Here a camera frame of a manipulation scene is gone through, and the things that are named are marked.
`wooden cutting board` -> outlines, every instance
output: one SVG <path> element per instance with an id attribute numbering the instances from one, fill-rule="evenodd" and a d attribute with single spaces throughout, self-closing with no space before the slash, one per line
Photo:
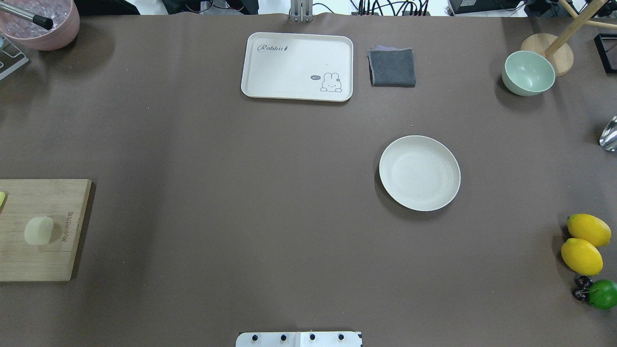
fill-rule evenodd
<path id="1" fill-rule="evenodd" d="M 73 272 L 90 180 L 0 180 L 0 281 L 68 281 Z M 51 241 L 26 243 L 34 217 L 54 220 Z"/>

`plate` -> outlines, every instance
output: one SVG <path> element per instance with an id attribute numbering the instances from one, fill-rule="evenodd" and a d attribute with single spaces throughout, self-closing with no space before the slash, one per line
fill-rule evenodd
<path id="1" fill-rule="evenodd" d="M 401 137 L 379 160 L 384 188 L 399 204 L 416 211 L 435 211 L 458 193 L 461 172 L 452 152 L 430 137 Z"/>
<path id="2" fill-rule="evenodd" d="M 251 98 L 343 102 L 353 93 L 354 44 L 344 36 L 254 33 L 242 92 Z"/>

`round wooden base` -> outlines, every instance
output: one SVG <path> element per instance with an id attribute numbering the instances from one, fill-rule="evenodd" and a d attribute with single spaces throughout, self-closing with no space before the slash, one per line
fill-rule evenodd
<path id="1" fill-rule="evenodd" d="M 521 44 L 522 51 L 532 51 L 544 56 L 544 51 L 550 46 L 557 36 L 551 34 L 534 34 L 526 38 Z M 555 68 L 555 74 L 562 76 L 572 69 L 574 64 L 574 53 L 572 49 L 565 43 L 560 47 L 552 57 L 545 57 Z"/>

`folded cloth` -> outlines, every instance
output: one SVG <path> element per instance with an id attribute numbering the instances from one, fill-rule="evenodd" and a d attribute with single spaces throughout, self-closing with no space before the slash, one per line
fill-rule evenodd
<path id="1" fill-rule="evenodd" d="M 374 86 L 416 85 L 413 50 L 375 46 L 368 50 L 371 84 Z"/>

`lemon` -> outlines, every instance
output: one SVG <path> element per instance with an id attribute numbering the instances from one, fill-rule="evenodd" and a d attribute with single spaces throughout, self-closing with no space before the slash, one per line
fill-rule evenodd
<path id="1" fill-rule="evenodd" d="M 587 240 L 596 247 L 606 246 L 611 240 L 611 228 L 602 219 L 590 214 L 569 216 L 568 231 L 572 237 Z"/>
<path id="2" fill-rule="evenodd" d="M 569 238 L 561 246 L 561 257 L 570 269 L 581 275 L 593 276 L 600 273 L 603 262 L 598 249 L 581 238 Z"/>

